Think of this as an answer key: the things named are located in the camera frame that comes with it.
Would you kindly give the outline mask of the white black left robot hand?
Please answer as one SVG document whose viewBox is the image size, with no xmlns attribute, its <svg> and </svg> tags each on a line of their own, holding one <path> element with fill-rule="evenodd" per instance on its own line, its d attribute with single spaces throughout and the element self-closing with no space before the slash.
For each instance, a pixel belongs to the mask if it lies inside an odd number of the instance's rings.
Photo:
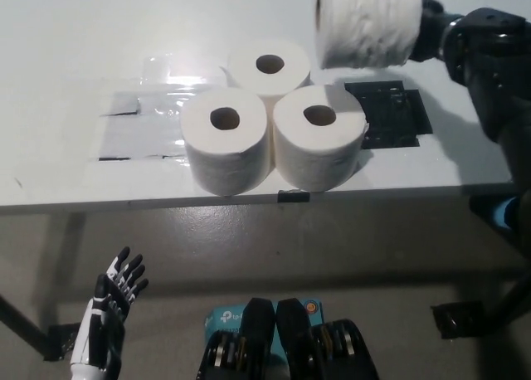
<svg viewBox="0 0 531 380">
<path fill-rule="evenodd" d="M 124 247 L 96 280 L 72 350 L 73 379 L 119 377 L 125 321 L 134 301 L 149 284 L 144 277 L 143 256 L 129 260 L 129 253 L 130 248 Z"/>
</svg>

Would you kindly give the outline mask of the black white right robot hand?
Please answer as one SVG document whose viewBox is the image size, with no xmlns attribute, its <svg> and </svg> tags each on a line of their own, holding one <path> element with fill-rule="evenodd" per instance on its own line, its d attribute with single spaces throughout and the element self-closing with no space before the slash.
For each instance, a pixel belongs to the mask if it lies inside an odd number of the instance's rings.
<svg viewBox="0 0 531 380">
<path fill-rule="evenodd" d="M 437 0 L 421 0 L 421 3 L 419 34 L 409 59 L 415 62 L 441 59 L 445 35 L 462 15 L 447 12 Z"/>
</svg>

